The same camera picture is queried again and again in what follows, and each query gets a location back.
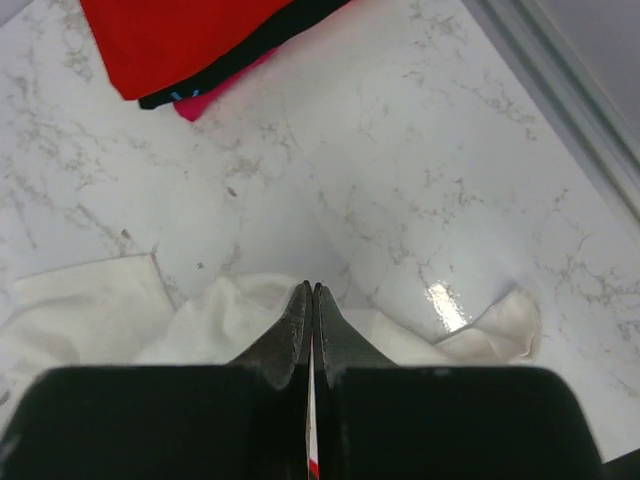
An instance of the crumpled white cloth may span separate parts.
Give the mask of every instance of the crumpled white cloth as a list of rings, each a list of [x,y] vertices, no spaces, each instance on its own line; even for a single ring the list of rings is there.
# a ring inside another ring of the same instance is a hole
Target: crumpled white cloth
[[[299,281],[221,277],[175,313],[150,256],[107,260],[16,283],[17,309],[0,330],[4,424],[46,369],[96,364],[224,364],[281,316]],[[400,365],[495,365],[530,360],[541,338],[535,299],[515,289],[471,326],[430,345],[375,310],[344,317]]]

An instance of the pink fabric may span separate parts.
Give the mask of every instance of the pink fabric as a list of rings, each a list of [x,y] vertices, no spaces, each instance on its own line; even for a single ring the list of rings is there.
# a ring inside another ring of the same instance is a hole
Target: pink fabric
[[[251,65],[244,68],[243,70],[240,70],[234,76],[230,77],[224,83],[221,83],[210,92],[204,93],[197,97],[184,98],[182,100],[178,100],[177,102],[173,102],[173,106],[178,112],[178,115],[180,115],[182,118],[186,118],[190,122],[195,122],[202,116],[204,111],[214,100],[216,100],[220,95],[229,90],[229,88],[238,80],[240,80],[240,77],[242,77],[245,73],[248,73],[249,70],[253,70],[257,66],[262,65],[264,62],[266,62],[269,57],[271,57],[276,52],[276,50],[277,48],[274,48],[273,50],[265,53]]]

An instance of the black fabric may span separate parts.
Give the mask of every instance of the black fabric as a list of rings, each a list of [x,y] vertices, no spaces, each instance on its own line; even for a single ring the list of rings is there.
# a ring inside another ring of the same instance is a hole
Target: black fabric
[[[272,15],[242,43],[204,70],[175,85],[138,100],[141,108],[154,109],[165,103],[210,92],[248,67],[262,55],[313,27],[349,0],[294,0]]]

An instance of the white marble countertop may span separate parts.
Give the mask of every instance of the white marble countertop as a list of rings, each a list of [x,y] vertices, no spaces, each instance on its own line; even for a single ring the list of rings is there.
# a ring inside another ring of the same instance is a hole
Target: white marble countertop
[[[35,0],[0,96],[3,317],[13,278],[152,251],[177,303],[284,271],[426,336],[430,285],[474,318],[518,283],[605,458],[640,446],[638,243],[459,0],[356,2],[194,125],[123,102],[76,1]]]

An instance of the red cloth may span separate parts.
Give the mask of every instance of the red cloth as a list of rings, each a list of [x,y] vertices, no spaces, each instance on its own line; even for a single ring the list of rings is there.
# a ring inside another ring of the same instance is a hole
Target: red cloth
[[[134,100],[188,78],[292,0],[80,0],[109,79]]]
[[[247,68],[239,71],[233,77],[229,78],[221,85],[218,85],[210,92],[199,95],[197,97],[184,98],[182,100],[178,100],[177,102],[173,102],[173,106],[176,109],[176,112],[178,112],[178,115],[180,115],[182,118],[186,118],[190,122],[195,122],[198,118],[200,118],[200,116],[204,113],[211,102],[213,102],[216,98],[229,90],[229,88],[238,80],[240,80],[240,77],[242,77],[245,73],[248,73],[249,70],[253,70],[258,65],[266,62],[267,59],[276,52],[276,50],[277,48],[274,48],[273,50],[265,53]]]

